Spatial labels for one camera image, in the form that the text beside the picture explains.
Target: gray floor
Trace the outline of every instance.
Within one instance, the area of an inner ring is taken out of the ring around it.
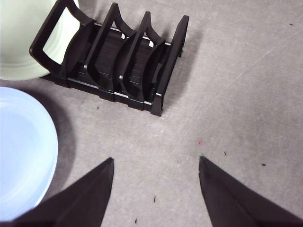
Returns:
[[[190,15],[163,116],[43,79],[3,81],[41,101],[56,124],[59,160],[46,198],[113,157],[103,227],[211,227],[198,180],[204,154],[303,218],[303,1],[117,2],[133,28],[150,11],[169,41]],[[102,21],[110,4],[80,8]]]

